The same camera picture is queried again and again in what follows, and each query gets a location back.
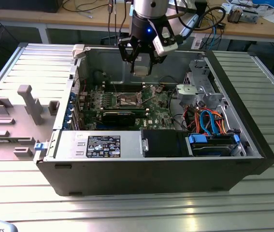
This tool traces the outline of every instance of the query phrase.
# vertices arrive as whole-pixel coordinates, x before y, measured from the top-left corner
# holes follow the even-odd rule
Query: blue latch
[[[188,138],[189,143],[197,143],[197,144],[206,144],[208,141],[206,139],[206,136],[203,134],[191,134]]]
[[[71,110],[71,109],[73,108],[73,105],[70,104],[70,103],[68,103],[68,104],[67,104],[67,108]]]
[[[35,151],[43,151],[46,150],[48,148],[48,143],[36,143],[35,144]]]
[[[237,134],[235,134],[235,135],[233,136],[233,138],[234,138],[234,140],[235,140],[235,142],[236,142],[237,144],[240,142],[240,138],[239,138],[239,136],[238,136]]]

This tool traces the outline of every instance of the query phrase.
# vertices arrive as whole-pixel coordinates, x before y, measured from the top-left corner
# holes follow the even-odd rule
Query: label
[[[121,157],[121,139],[115,136],[89,136],[87,141],[88,158]]]

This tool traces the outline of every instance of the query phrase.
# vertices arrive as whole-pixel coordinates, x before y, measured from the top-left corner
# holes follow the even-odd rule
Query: metal table
[[[0,96],[11,98],[10,90],[30,83],[40,88],[34,97],[59,99],[69,71],[62,71],[67,77],[54,71],[70,66],[71,50],[46,44],[17,48],[0,72]],[[215,55],[274,151],[274,77],[246,53]],[[0,161],[0,219],[19,232],[274,231],[274,166],[229,192],[61,197],[32,161]]]

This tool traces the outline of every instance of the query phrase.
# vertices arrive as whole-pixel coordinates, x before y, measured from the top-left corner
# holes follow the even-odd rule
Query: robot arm
[[[175,36],[169,19],[179,15],[166,16],[169,0],[135,0],[132,16],[131,32],[128,38],[121,38],[118,47],[123,61],[131,63],[131,73],[134,72],[134,62],[140,53],[150,55],[149,74],[154,64],[162,63],[166,55],[178,48],[183,42],[182,36]],[[126,47],[130,43],[132,52]]]

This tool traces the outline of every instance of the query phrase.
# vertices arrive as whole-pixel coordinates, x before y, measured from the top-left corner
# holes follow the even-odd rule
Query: side panel
[[[262,159],[38,163],[56,193],[117,195],[224,191],[249,175]]]
[[[246,106],[242,102],[242,99],[240,98],[239,94],[233,87],[231,81],[229,80],[224,69],[220,65],[215,54],[213,52],[207,52],[206,56],[208,57],[208,61],[210,63],[209,66],[212,71],[212,74],[215,76],[216,80],[221,84],[221,90],[223,91],[224,95],[228,96],[228,98],[230,99],[236,113],[240,117],[249,136],[253,140],[258,152],[265,158],[264,162],[262,163],[262,166],[257,168],[252,173],[261,174],[274,164],[274,153],[271,150],[265,138],[263,137],[262,133],[260,132],[258,126],[256,125],[249,111],[247,110]]]

